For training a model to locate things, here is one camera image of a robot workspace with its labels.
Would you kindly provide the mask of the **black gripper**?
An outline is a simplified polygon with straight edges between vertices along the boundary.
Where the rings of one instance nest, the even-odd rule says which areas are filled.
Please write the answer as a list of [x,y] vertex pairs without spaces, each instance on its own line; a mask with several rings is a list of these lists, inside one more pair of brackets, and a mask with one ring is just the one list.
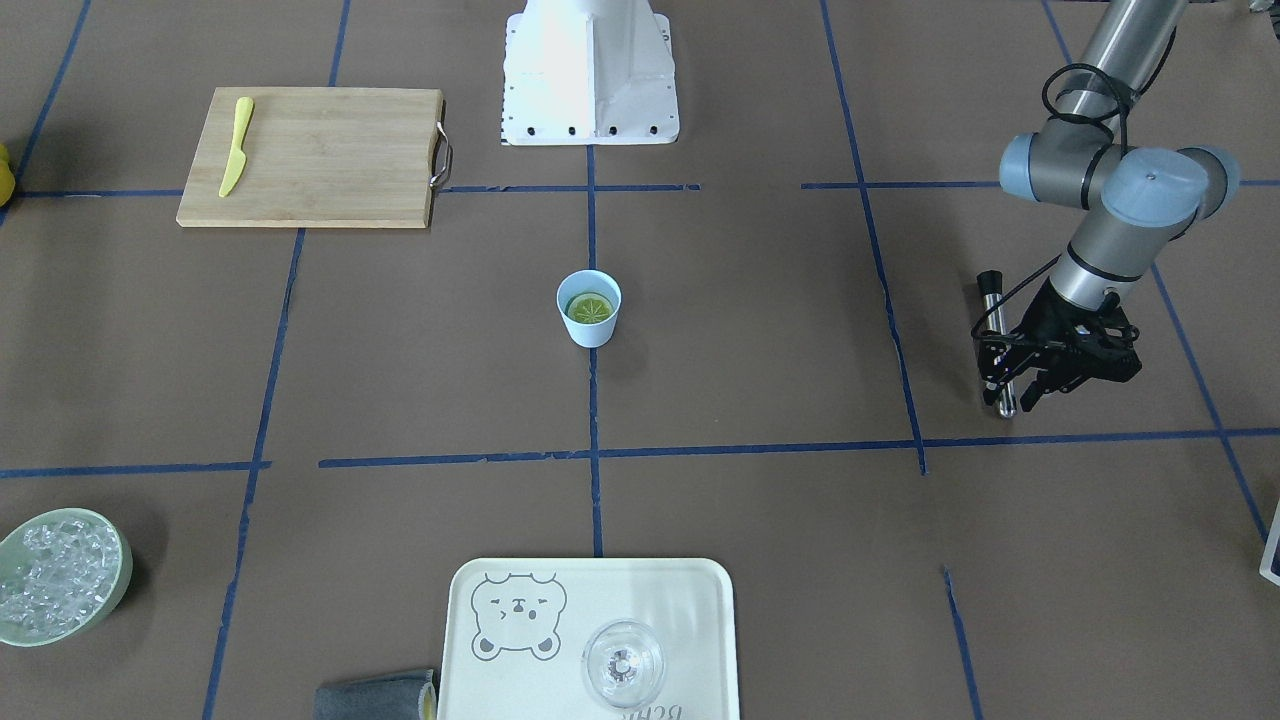
[[988,389],[1000,389],[1034,368],[1036,377],[1020,397],[1020,410],[1030,413],[1046,395],[1068,393],[1085,380],[1133,379],[1142,369],[1139,334],[1115,293],[1106,293],[1101,309],[1087,310],[1046,281],[1018,334],[979,336],[979,373]]

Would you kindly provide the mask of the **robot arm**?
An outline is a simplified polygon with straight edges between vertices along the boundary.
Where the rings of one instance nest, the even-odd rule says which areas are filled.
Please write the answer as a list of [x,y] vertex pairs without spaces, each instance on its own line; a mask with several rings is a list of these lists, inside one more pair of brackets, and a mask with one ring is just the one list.
[[1130,114],[1164,69],[1185,9],[1111,3],[1082,59],[1044,82],[1041,131],[1004,151],[1005,193],[1075,208],[1083,219],[1065,250],[1030,274],[1038,290],[1016,325],[1005,322],[1012,293],[1002,274],[975,279],[984,304],[972,328],[975,363],[984,404],[1002,418],[1088,380],[1130,380],[1142,368],[1140,332],[1123,301],[1174,240],[1240,187],[1240,167],[1222,149],[1142,147],[1129,137]]

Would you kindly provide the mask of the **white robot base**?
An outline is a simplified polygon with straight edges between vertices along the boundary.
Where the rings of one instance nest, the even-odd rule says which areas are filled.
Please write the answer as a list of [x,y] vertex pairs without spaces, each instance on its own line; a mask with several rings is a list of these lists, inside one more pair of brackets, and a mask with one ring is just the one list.
[[675,143],[667,15],[648,1],[529,1],[504,32],[500,141],[516,147]]

